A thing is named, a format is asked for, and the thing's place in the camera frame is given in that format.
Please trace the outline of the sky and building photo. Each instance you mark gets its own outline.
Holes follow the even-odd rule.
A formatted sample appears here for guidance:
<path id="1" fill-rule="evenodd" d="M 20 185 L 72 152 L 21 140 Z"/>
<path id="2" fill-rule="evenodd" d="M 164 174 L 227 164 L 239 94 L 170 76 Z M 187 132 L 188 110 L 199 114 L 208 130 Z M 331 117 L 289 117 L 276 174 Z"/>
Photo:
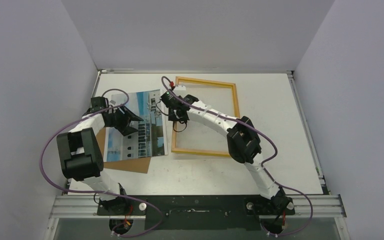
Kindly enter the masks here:
<path id="1" fill-rule="evenodd" d="M 139 158 L 165 156 L 168 154 L 166 117 L 158 109 L 160 89 L 131 92 L 125 107 L 141 121 L 132 121 L 129 126 L 137 129 L 126 136 L 115 128 L 107 128 L 105 134 L 104 160 L 117 162 Z"/>

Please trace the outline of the yellow wooden picture frame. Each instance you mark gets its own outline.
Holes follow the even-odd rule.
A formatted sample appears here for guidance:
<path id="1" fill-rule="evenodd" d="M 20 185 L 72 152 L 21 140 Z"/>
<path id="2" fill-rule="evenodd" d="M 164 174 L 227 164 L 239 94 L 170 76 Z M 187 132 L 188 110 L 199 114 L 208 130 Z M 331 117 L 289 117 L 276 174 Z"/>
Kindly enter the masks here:
<path id="1" fill-rule="evenodd" d="M 203 126 L 207 126 L 217 133 L 221 134 L 223 137 L 227 136 L 227 129 L 234 127 L 236 124 L 235 119 L 240 118 L 240 109 L 238 102 L 238 94 L 235 83 L 231 82 L 222 82 L 214 80 L 204 80 L 198 78 L 190 78 L 177 76 L 175 78 L 175 86 L 179 90 L 185 90 L 186 88 L 181 85 L 181 83 L 203 85 L 217 88 L 226 88 L 231 90 L 232 95 L 232 105 L 234 116 L 229 116 L 223 114 L 220 111 L 217 111 L 212 108 L 211 105 L 204 104 L 202 102 L 195 102 L 191 108 L 192 117 L 189 118 L 192 122 L 197 122 Z M 206 150 L 206 149 L 194 149 L 194 148 L 181 148 L 177 147 L 177 132 L 173 130 L 171 137 L 171 151 L 177 154 L 192 154 L 192 155 L 202 155 L 202 156 L 215 156 L 215 157 L 229 157 L 230 154 L 227 151 L 217 151 L 217 150 Z"/>

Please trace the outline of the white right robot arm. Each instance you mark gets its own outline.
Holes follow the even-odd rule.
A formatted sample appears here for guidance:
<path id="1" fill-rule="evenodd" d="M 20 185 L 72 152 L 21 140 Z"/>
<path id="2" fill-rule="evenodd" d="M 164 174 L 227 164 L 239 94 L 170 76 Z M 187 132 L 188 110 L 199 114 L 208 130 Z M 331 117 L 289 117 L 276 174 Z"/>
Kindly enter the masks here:
<path id="1" fill-rule="evenodd" d="M 228 154 L 249 171 L 262 196 L 264 211 L 276 214 L 283 207 L 280 197 L 285 196 L 280 186 L 268 172 L 265 163 L 274 159 L 278 148 L 274 142 L 255 129 L 247 116 L 237 118 L 219 112 L 193 95 L 176 96 L 166 91 L 160 100 L 168 108 L 168 119 L 186 124 L 189 121 L 209 127 L 226 138 Z"/>

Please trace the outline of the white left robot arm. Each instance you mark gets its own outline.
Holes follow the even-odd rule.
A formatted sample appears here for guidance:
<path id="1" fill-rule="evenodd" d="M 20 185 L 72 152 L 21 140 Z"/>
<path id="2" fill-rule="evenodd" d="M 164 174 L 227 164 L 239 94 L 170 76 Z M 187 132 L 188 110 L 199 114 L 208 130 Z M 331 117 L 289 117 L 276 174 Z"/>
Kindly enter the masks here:
<path id="1" fill-rule="evenodd" d="M 56 137 L 63 175 L 88 185 L 99 197 L 99 205 L 109 213 L 125 215 L 131 202 L 126 191 L 104 171 L 104 158 L 97 134 L 104 128 L 115 128 L 123 136 L 136 133 L 131 122 L 143 119 L 125 106 L 111 108 L 107 98 L 93 97 L 91 106 L 81 122 L 73 129 Z"/>

